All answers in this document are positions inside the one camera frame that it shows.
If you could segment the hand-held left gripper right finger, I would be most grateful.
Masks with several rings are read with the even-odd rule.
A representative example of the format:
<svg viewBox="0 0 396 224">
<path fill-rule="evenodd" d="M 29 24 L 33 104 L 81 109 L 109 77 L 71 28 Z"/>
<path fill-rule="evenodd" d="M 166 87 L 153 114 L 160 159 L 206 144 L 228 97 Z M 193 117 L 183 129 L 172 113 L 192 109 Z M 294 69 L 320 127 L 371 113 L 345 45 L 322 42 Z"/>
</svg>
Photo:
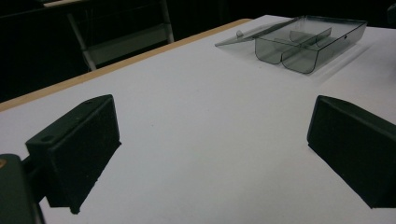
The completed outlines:
<svg viewBox="0 0 396 224">
<path fill-rule="evenodd" d="M 371 208 L 396 208 L 396 125 L 350 102 L 317 97 L 308 145 Z"/>
</svg>

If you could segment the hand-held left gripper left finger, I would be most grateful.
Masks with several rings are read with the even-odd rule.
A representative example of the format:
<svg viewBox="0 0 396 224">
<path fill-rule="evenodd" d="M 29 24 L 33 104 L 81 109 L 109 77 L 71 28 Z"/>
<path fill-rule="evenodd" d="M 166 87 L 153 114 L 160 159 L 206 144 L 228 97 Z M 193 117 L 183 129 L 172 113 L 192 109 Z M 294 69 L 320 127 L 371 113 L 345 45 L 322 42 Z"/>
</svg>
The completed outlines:
<svg viewBox="0 0 396 224">
<path fill-rule="evenodd" d="M 87 100 L 26 142 L 24 163 L 37 201 L 51 207 L 80 207 L 120 146 L 113 96 Z"/>
</svg>

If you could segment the clear grey plastic compartment box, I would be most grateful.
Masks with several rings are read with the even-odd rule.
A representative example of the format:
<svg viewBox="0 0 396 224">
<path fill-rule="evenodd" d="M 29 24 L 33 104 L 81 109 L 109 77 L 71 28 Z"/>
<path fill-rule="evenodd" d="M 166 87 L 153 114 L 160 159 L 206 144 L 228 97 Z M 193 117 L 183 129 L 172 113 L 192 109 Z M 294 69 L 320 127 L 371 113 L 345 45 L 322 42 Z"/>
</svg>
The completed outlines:
<svg viewBox="0 0 396 224">
<path fill-rule="evenodd" d="M 310 74 L 354 46 L 366 25 L 366 21 L 305 15 L 238 31 L 216 46 L 252 41 L 258 60 Z"/>
</svg>

